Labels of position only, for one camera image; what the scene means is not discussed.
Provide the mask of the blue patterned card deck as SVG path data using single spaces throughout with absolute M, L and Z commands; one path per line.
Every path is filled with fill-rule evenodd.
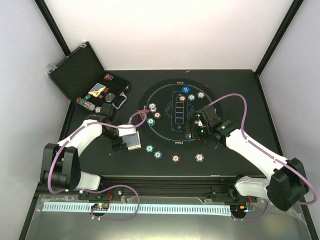
M 131 145 L 141 144 L 138 131 L 134 134 L 125 135 L 122 137 L 122 139 L 126 143 L 127 147 Z

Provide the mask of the blue white poker chip stack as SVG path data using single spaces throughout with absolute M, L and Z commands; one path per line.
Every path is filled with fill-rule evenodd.
M 202 162 L 204 160 L 204 156 L 202 154 L 197 154 L 195 159 L 197 162 Z

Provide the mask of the single green poker chip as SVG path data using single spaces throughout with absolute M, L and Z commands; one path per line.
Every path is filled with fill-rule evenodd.
M 147 145 L 145 150 L 147 153 L 152 153 L 154 151 L 154 147 L 152 145 Z

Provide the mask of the brown poker chip stack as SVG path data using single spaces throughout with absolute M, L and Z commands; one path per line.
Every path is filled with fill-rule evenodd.
M 177 154 L 174 154 L 171 158 L 171 160 L 174 162 L 174 163 L 178 163 L 180 161 L 180 156 L 177 155 Z

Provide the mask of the blue white chip mat top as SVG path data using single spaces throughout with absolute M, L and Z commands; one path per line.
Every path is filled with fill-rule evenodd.
M 198 93 L 197 93 L 197 97 L 198 97 L 199 99 L 203 99 L 203 98 L 205 97 L 205 94 L 204 94 L 203 92 L 198 92 Z

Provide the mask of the triangular all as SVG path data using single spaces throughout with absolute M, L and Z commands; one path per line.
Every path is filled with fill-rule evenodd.
M 150 112 L 149 110 L 138 110 L 138 115 L 140 116 L 140 118 L 143 119 L 147 119 L 148 118 L 148 113 Z

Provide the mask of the blue round button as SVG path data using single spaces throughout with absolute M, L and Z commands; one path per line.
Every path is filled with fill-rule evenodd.
M 184 94 L 188 94 L 190 92 L 190 88 L 188 86 L 183 86 L 181 88 L 181 91 L 184 93 Z

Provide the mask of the chips row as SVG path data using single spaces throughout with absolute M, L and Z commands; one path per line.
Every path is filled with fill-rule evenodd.
M 94 111 L 96 108 L 96 106 L 93 103 L 81 97 L 76 99 L 76 103 L 90 111 Z

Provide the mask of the blue white chips mat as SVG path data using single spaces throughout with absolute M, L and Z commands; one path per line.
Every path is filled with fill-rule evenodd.
M 156 106 L 155 103 L 150 103 L 150 104 L 148 105 L 148 107 L 149 107 L 149 111 L 150 111 L 151 113 L 155 113 L 155 112 L 157 111 L 157 106 Z

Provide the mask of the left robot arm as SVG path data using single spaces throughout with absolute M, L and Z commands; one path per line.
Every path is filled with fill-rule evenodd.
M 101 136 L 111 140 L 113 151 L 141 147 L 139 132 L 131 122 L 116 125 L 116 111 L 116 107 L 110 104 L 96 107 L 73 133 L 44 147 L 40 181 L 47 185 L 50 193 L 89 191 L 97 200 L 107 195 L 108 188 L 101 183 L 101 176 L 81 170 L 80 156 L 92 141 Z

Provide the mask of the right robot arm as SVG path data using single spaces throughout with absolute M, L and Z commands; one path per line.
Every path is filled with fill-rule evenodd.
M 256 168 L 264 178 L 242 176 L 228 187 L 228 198 L 234 202 L 244 196 L 269 200 L 281 211 L 288 211 L 312 189 L 303 163 L 271 151 L 230 120 L 222 121 L 214 108 L 205 106 L 196 112 L 196 119 L 185 124 L 184 131 L 192 140 L 213 141 L 238 153 Z

